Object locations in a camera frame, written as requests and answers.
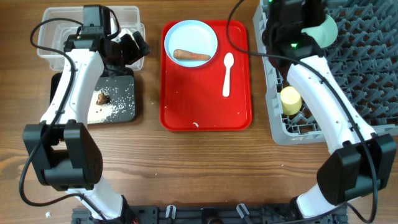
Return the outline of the green bowl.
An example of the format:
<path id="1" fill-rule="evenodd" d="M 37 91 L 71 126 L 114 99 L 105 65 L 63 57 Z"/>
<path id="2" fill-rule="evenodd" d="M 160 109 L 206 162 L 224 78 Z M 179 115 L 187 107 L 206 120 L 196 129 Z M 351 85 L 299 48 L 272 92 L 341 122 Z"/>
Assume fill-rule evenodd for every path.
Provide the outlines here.
<path id="1" fill-rule="evenodd" d="M 304 28 L 302 33 L 311 36 L 320 48 L 326 48 L 336 40 L 338 28 L 333 18 L 327 14 L 322 24 Z"/>

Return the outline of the orange carrot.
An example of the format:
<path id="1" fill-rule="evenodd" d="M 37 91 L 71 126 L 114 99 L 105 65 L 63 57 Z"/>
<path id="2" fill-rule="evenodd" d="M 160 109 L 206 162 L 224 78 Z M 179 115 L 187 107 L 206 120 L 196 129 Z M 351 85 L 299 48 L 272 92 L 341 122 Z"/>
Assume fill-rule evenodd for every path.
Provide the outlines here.
<path id="1" fill-rule="evenodd" d="M 211 57 L 206 54 L 198 54 L 194 52 L 190 52 L 187 50 L 182 50 L 182 49 L 176 49 L 173 52 L 174 58 L 177 60 L 201 60 L 201 61 L 207 61 Z"/>

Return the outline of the brown food scrap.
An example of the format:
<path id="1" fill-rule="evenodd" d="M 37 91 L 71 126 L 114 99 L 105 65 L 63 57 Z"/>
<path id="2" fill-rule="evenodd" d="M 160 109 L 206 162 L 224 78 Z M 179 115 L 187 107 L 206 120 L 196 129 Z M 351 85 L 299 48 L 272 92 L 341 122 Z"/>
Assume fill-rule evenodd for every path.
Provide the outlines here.
<path id="1" fill-rule="evenodd" d="M 100 106 L 101 105 L 106 105 L 109 102 L 110 102 L 110 97 L 106 93 L 101 92 L 98 95 L 98 99 L 96 100 L 96 105 L 100 105 Z"/>

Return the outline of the large light blue plate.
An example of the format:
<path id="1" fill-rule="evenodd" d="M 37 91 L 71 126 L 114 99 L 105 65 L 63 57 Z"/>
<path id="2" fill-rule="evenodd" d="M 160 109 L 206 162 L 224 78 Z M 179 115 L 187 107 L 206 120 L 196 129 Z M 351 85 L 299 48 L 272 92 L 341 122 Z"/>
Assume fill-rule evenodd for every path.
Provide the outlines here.
<path id="1" fill-rule="evenodd" d="M 164 50 L 169 59 L 187 68 L 199 67 L 209 62 L 218 50 L 215 31 L 206 23 L 196 20 L 181 21 L 173 25 L 164 37 Z M 179 59 L 175 51 L 207 55 L 207 60 Z"/>

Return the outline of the white rice pile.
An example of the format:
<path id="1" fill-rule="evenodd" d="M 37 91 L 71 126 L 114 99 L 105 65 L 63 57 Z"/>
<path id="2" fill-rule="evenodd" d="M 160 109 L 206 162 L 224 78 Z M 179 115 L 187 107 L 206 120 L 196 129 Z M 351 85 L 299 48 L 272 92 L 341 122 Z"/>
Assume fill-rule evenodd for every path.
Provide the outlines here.
<path id="1" fill-rule="evenodd" d="M 104 92 L 110 97 L 106 105 L 96 105 L 98 95 Z M 88 112 L 88 124 L 118 123 L 132 121 L 136 115 L 135 97 L 132 88 L 97 88 L 93 92 Z"/>

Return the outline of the yellow plastic cup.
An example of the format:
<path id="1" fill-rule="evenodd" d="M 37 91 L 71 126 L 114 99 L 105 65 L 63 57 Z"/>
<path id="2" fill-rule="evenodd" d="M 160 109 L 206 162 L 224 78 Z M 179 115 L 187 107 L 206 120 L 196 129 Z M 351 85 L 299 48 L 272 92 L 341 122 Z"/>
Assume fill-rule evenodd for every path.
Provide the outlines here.
<path id="1" fill-rule="evenodd" d="M 302 98 L 299 92 L 292 86 L 282 89 L 280 92 L 283 114 L 290 116 L 298 113 L 302 107 Z"/>

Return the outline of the white plastic spoon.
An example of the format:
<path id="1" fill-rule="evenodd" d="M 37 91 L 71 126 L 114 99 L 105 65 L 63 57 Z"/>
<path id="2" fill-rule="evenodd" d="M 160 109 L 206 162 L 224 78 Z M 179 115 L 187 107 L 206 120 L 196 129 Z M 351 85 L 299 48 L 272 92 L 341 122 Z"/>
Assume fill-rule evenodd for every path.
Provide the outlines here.
<path id="1" fill-rule="evenodd" d="M 231 67 L 234 65 L 234 56 L 231 52 L 228 52 L 225 55 L 224 65 L 225 65 L 226 71 L 225 71 L 225 76 L 224 76 L 222 95 L 224 97 L 229 97 L 230 83 L 231 83 Z"/>

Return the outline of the white tissue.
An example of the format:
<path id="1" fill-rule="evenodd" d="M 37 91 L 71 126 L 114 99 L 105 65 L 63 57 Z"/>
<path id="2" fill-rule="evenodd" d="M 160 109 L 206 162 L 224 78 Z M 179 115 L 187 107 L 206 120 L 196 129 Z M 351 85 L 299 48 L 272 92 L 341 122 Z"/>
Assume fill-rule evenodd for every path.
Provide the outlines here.
<path id="1" fill-rule="evenodd" d="M 127 35 L 133 39 L 132 32 L 129 29 L 122 29 L 121 32 L 119 33 L 118 37 L 121 39 L 125 35 Z"/>

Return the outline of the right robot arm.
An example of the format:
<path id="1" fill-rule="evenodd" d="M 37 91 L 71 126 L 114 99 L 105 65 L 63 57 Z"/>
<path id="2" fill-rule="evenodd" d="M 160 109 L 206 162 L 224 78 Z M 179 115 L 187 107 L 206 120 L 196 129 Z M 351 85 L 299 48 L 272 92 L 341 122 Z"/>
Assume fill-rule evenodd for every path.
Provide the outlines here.
<path id="1" fill-rule="evenodd" d="M 262 35 L 272 66 L 299 92 L 330 152 L 316 185 L 296 198 L 303 218 L 377 195 L 388 183 L 397 150 L 392 136 L 378 135 L 335 81 L 322 50 L 338 31 L 325 8 L 325 1 L 271 0 Z"/>

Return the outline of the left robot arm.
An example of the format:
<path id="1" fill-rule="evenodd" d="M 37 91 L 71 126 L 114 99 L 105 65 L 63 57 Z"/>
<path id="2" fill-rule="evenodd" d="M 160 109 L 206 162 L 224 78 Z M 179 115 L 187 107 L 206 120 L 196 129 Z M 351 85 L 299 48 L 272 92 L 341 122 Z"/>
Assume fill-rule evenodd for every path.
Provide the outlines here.
<path id="1" fill-rule="evenodd" d="M 88 132 L 88 113 L 100 78 L 121 78 L 134 84 L 131 65 L 150 48 L 140 32 L 121 30 L 114 11 L 85 5 L 78 29 L 65 41 L 65 64 L 48 109 L 37 124 L 28 124 L 23 141 L 39 182 L 75 197 L 95 223 L 138 223 L 126 198 L 102 175 L 101 151 Z"/>

